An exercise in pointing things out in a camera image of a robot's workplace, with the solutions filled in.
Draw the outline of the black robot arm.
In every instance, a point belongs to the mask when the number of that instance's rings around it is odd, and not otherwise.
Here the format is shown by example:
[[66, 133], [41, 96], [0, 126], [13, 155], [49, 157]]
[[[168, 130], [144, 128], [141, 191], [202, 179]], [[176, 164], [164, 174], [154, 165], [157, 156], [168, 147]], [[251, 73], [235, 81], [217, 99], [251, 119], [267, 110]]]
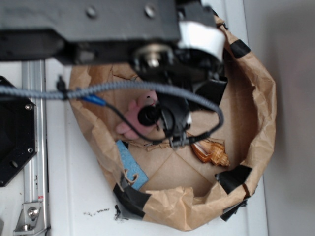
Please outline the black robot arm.
[[217, 80], [225, 37], [198, 0], [3, 0], [1, 61], [128, 62], [144, 80]]

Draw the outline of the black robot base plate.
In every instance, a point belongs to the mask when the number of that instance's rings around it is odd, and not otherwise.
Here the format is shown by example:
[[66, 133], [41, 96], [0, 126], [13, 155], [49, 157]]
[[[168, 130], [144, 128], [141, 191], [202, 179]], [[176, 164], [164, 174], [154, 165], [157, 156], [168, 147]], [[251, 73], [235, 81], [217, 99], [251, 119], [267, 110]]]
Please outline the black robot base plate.
[[0, 96], [0, 186], [6, 187], [36, 154], [36, 105]]

